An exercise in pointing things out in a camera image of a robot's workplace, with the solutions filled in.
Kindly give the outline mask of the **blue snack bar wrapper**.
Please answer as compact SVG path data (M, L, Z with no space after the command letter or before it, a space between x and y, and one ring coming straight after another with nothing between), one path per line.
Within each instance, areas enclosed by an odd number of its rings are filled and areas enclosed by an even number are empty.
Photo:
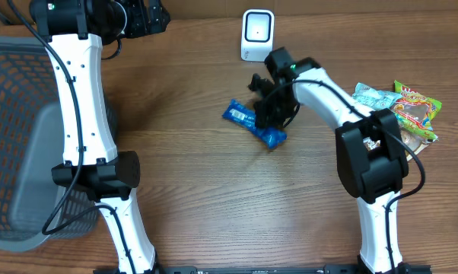
M262 141L268 149L278 147L287 139L287 134L279 129L272 127L260 129L256 127L255 112L248 109L235 99L231 100L228 108L222 114L222 117L247 129L255 137Z

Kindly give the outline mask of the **light blue snack packet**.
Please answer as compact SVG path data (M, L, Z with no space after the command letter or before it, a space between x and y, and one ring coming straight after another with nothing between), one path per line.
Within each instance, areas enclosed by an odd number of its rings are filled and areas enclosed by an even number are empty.
M398 99L402 98L402 95L391 91L376 90L366 84L357 83L352 97L373 110L382 110L391 108Z

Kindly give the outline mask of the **green snack bag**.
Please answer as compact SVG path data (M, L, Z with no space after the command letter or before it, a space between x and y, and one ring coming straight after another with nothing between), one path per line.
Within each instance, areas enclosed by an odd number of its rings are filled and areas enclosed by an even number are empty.
M423 139L425 143L435 142L438 136L434 133L431 121L441 110L442 103L426 97L401 82L394 81L394 91L401 95L391 106L399 125L412 134Z

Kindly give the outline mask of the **beige cookie snack bag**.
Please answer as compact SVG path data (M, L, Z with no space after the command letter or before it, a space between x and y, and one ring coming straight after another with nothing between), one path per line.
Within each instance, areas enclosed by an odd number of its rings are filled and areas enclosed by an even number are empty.
M437 135L435 137L423 137L411 132L404 127L400 128L400 134L402 141L408 145L416 155L428 147L431 143L438 140ZM380 141L372 141L370 137L365 138L363 143L368 151L371 151L380 146Z

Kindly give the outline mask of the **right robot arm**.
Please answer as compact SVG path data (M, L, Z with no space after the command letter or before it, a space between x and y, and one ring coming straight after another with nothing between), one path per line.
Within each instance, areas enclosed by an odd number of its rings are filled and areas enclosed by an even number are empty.
M269 79L253 75L248 88L260 94L254 103L256 127L285 128L300 107L315 111L336 138L339 179L356 198L361 226L359 273L430 273L430 266L405 263L397 236L397 202L416 154L400 134L395 114L373 110L343 91L312 58L294 61L285 48L264 60Z

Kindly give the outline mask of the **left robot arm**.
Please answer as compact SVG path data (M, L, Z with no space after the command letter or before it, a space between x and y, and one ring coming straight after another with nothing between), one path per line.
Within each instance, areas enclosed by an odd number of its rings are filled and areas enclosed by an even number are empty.
M139 158L118 151L113 140L100 65L104 46L164 32L168 11L159 0L34 0L30 16L54 68L62 111L63 162L52 169L53 181L86 194L90 212L103 216L117 272L162 272L138 207Z

